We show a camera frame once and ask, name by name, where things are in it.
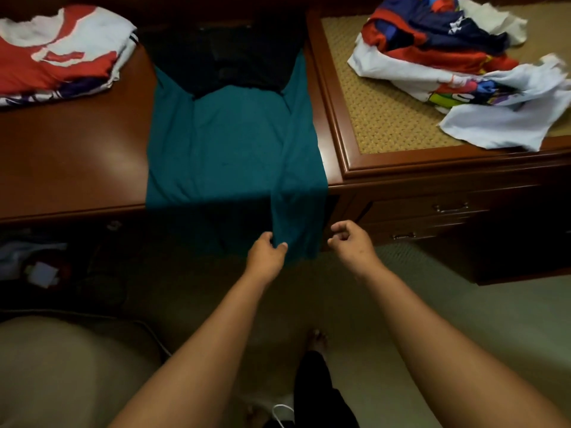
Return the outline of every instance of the bare foot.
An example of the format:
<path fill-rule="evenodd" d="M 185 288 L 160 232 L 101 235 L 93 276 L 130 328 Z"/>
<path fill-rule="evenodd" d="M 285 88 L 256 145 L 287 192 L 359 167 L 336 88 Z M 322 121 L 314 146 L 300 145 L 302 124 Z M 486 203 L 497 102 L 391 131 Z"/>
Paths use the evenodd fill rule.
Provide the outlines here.
<path fill-rule="evenodd" d="M 246 427 L 247 428 L 263 428 L 271 416 L 269 413 L 260 408 L 250 406 L 248 407 L 248 414 L 246 415 Z"/>
<path fill-rule="evenodd" d="M 307 351 L 318 352 L 325 359 L 327 352 L 327 335 L 322 333 L 319 329 L 314 329 L 310 333 L 310 338 L 307 341 Z"/>

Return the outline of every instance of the teal shirt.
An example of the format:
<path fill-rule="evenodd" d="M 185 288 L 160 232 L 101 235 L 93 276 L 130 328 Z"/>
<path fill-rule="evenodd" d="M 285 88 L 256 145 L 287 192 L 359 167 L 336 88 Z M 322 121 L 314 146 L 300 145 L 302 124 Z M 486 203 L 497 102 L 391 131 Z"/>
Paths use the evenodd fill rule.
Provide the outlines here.
<path fill-rule="evenodd" d="M 245 253 L 270 230 L 289 260 L 316 255 L 327 178 L 303 54 L 281 94 L 229 85 L 193 100 L 156 74 L 147 208 L 198 253 Z"/>

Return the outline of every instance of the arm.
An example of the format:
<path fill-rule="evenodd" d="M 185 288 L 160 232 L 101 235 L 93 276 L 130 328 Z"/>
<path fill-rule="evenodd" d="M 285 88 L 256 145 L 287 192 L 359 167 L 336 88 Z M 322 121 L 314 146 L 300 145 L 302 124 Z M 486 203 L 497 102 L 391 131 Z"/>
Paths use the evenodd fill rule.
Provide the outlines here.
<path fill-rule="evenodd" d="M 272 233 L 248 252 L 246 271 L 204 324 L 127 403 L 110 428 L 210 428 L 220 421 L 258 303 L 282 269 L 287 244 Z"/>
<path fill-rule="evenodd" d="M 369 287 L 399 353 L 444 427 L 571 427 L 510 368 L 429 308 L 377 257 L 367 232 L 336 223 L 328 244 Z"/>

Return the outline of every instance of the metal handle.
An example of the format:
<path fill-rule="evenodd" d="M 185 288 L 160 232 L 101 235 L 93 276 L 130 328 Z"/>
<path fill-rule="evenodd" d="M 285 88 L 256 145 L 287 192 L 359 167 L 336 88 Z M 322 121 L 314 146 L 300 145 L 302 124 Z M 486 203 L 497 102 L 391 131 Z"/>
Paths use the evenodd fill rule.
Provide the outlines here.
<path fill-rule="evenodd" d="M 466 210 L 467 208 L 469 208 L 470 206 L 468 205 L 468 202 L 463 202 L 462 203 L 462 207 L 459 207 L 457 209 L 443 209 L 440 207 L 439 204 L 434 204 L 434 206 L 432 206 L 432 208 L 434 210 L 437 211 L 437 213 L 450 213 L 450 212 L 461 212 L 462 210 Z"/>
<path fill-rule="evenodd" d="M 399 240 L 401 238 L 415 238 L 415 237 L 416 234 L 414 232 L 410 232 L 408 234 L 396 234 L 391 236 L 393 240 Z"/>

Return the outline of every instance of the person's left arm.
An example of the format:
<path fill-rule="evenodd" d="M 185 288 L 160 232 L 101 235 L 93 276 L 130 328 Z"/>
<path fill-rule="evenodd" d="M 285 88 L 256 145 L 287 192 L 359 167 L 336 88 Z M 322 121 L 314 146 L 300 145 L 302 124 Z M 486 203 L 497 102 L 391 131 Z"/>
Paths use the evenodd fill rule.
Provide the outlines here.
<path fill-rule="evenodd" d="M 261 296 L 282 270 L 287 245 L 263 233 L 246 270 L 204 324 L 143 385 L 110 428 L 211 428 L 230 397 Z"/>

